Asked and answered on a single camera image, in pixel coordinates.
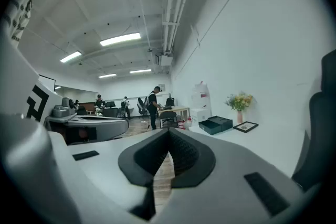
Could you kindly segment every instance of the man in black shirt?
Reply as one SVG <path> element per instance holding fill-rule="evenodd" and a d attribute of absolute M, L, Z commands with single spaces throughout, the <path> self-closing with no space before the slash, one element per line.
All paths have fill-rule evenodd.
<path fill-rule="evenodd" d="M 154 88 L 154 91 L 152 91 L 149 96 L 148 96 L 148 111 L 151 115 L 151 125 L 152 125 L 152 129 L 155 130 L 156 129 L 156 125 L 155 125 L 155 119 L 156 119 L 156 113 L 157 113 L 157 109 L 161 109 L 159 107 L 159 105 L 157 104 L 157 100 L 156 100 L 156 94 L 160 92 L 160 87 L 156 86 Z"/>
<path fill-rule="evenodd" d="M 97 101 L 94 103 L 94 107 L 96 108 L 96 114 L 99 114 L 103 111 L 106 103 L 104 100 L 102 100 L 101 95 L 97 95 Z"/>

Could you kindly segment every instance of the wooden floor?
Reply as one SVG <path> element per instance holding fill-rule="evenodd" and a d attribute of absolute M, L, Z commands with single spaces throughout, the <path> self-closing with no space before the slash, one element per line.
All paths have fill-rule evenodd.
<path fill-rule="evenodd" d="M 124 134 L 119 137 L 128 137 L 141 133 L 151 131 L 150 118 L 132 118 L 130 120 L 130 126 Z M 159 120 L 156 119 L 156 127 L 160 127 Z M 169 158 L 169 153 L 166 159 L 163 161 L 158 172 L 154 176 L 154 198 L 155 198 L 155 208 L 156 212 L 160 212 L 166 203 L 170 193 L 171 193 L 171 179 L 174 178 L 174 167 Z"/>

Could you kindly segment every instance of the wooden desk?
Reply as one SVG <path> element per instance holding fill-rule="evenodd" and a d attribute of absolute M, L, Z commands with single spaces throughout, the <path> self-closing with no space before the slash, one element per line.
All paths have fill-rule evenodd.
<path fill-rule="evenodd" d="M 159 110 L 159 116 L 161 113 L 166 112 L 166 111 L 173 111 L 175 113 L 180 113 L 181 114 L 181 119 L 183 121 L 186 121 L 189 117 L 189 108 L 186 106 L 173 106 L 172 109 L 167 109 L 167 110 Z"/>
<path fill-rule="evenodd" d="M 273 164 L 288 177 L 292 177 L 295 172 L 305 139 L 304 130 L 270 123 L 261 124 L 248 133 L 229 129 L 209 135 L 199 126 L 192 126 L 189 130 L 241 145 Z"/>

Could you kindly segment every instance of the headrest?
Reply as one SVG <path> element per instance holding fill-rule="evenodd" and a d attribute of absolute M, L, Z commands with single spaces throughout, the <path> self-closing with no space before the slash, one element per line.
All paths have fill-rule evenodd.
<path fill-rule="evenodd" d="M 336 95 L 336 50 L 322 58 L 321 90 L 326 94 Z"/>
<path fill-rule="evenodd" d="M 106 105 L 105 105 L 106 108 L 114 108 L 115 106 L 116 106 L 116 104 L 113 101 L 107 102 Z"/>

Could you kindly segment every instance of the man in white shirt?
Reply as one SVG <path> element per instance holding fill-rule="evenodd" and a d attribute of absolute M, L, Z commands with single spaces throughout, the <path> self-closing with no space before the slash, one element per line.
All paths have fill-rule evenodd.
<path fill-rule="evenodd" d="M 130 114 L 130 110 L 128 108 L 128 106 L 130 105 L 130 101 L 128 101 L 127 96 L 125 96 L 124 99 L 122 99 L 121 102 L 125 104 L 124 118 L 126 118 L 126 113 L 127 113 L 127 118 L 130 120 L 131 119 L 131 114 Z"/>

